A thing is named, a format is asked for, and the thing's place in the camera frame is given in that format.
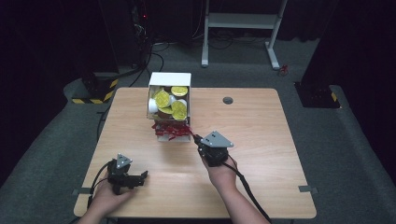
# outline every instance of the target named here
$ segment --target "forearm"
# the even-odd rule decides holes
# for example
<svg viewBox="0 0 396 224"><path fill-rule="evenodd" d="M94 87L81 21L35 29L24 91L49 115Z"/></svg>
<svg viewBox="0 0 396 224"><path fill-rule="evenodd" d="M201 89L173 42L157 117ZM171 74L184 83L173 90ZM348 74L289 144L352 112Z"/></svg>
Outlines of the forearm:
<svg viewBox="0 0 396 224"><path fill-rule="evenodd" d="M95 214L93 211L87 211L84 216L78 221L78 224L99 224L102 216Z"/></svg>
<svg viewBox="0 0 396 224"><path fill-rule="evenodd" d="M218 192L226 205L233 224L269 224L268 220L265 219L237 188L220 189Z"/></svg>

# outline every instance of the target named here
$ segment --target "dark background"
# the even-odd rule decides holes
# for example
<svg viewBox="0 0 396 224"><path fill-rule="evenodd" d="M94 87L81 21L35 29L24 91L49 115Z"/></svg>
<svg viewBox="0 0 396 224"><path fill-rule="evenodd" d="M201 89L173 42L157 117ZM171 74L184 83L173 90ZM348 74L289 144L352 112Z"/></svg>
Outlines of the dark background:
<svg viewBox="0 0 396 224"><path fill-rule="evenodd" d="M152 5L154 2L140 5L153 32L189 43L201 18L201 2L173 0ZM222 12L277 11L278 1L266 2L212 1L211 8ZM289 0L278 38L306 41L323 36L304 83L343 88L373 150L395 181L395 3L341 1L334 10L336 3ZM183 8L191 13L176 13ZM63 87L81 77L75 58L81 58L91 72L112 70L118 60L97 1L2 1L0 17L3 184L19 158L67 103ZM175 26L175 21L182 25ZM70 44L77 46L77 53L70 51ZM99 68L98 64L109 67Z"/></svg>

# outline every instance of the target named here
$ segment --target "white box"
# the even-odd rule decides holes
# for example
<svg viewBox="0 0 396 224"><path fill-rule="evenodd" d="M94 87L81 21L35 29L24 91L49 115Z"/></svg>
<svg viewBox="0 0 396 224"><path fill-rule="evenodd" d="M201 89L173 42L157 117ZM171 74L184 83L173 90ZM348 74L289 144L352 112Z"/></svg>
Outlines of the white box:
<svg viewBox="0 0 396 224"><path fill-rule="evenodd" d="M170 89L171 87L185 87L187 94L184 96L174 95ZM172 99L170 102L178 100L185 100L187 107L187 117L184 119L174 119L173 114L169 118L165 118L162 112L163 109L172 109L172 106L167 105L159 108L159 103L155 100L155 96L165 91ZM187 133L191 124L190 112L190 98L191 98L191 73L160 73L154 72L148 84L148 112L147 118L154 119L153 129L157 135L158 141L176 141L176 142L190 142L191 135Z"/></svg>

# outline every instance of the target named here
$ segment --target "hand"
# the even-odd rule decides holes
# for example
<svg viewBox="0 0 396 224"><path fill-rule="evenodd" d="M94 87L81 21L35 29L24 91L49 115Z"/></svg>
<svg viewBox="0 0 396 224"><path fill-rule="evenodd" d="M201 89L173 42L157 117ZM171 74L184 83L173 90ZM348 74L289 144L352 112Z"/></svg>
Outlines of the hand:
<svg viewBox="0 0 396 224"><path fill-rule="evenodd" d="M128 190L121 195L116 195L113 192L113 186L108 183L106 178L107 174L104 179L100 180L100 183L96 187L91 206L79 223L99 223L103 217L115 211L134 196L133 190Z"/></svg>
<svg viewBox="0 0 396 224"><path fill-rule="evenodd" d="M209 167L205 158L202 158L202 162L209 173L210 182L218 191L223 191L227 189L236 189L236 173L229 167L225 165ZM230 157L225 162L234 169L236 169L236 161L233 161Z"/></svg>

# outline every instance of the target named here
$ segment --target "metal stand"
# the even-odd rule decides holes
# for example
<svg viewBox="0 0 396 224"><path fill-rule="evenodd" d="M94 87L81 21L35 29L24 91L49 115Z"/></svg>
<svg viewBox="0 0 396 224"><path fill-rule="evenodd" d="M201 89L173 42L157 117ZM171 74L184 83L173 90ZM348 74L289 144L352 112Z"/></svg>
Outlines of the metal stand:
<svg viewBox="0 0 396 224"><path fill-rule="evenodd" d="M269 42L265 42L265 49L271 60L273 69L280 68L274 52L276 35L282 22L283 12L288 0L282 0L280 10L276 15L262 14L235 14L235 13L209 13L209 0L206 0L205 9L205 35L202 49L202 67L209 66L208 31L209 27L251 28L273 30Z"/></svg>

